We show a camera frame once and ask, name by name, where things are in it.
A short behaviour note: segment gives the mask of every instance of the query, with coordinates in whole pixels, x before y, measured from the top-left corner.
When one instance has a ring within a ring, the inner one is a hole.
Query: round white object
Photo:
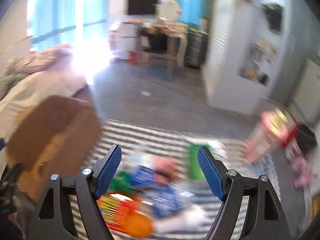
[[[159,17],[169,21],[176,21],[181,14],[181,7],[176,0],[164,0],[159,6]]]

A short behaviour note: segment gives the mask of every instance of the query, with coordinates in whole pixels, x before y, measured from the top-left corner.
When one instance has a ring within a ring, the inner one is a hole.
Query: window
[[[51,46],[104,38],[107,0],[29,0],[28,35],[37,51]]]

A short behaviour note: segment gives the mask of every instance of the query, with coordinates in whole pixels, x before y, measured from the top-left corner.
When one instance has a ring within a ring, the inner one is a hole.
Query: red and white container
[[[290,163],[300,156],[308,154],[317,145],[315,134],[304,124],[295,126],[288,138],[282,143],[282,148]]]
[[[287,118],[279,109],[262,113],[261,120],[251,133],[244,149],[244,157],[249,163],[259,161],[271,153],[275,146],[285,141],[288,137],[286,122]]]

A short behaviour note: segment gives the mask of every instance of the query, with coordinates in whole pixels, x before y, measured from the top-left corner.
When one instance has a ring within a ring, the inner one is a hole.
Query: blue gripper pad
[[[97,177],[97,187],[94,192],[96,199],[99,199],[101,195],[104,195],[113,179],[116,170],[121,162],[121,148],[118,146],[110,155],[108,161],[105,163],[104,167],[101,169]]]
[[[222,190],[222,179],[202,148],[198,150],[198,163],[212,194],[222,200],[226,195]]]
[[[5,147],[5,142],[4,142],[4,139],[1,138],[0,139],[0,151]]]

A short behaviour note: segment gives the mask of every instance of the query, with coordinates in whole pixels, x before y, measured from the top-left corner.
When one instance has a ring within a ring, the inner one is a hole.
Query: orange ball
[[[131,213],[124,222],[124,230],[134,238],[146,238],[152,235],[151,219],[140,213]]]

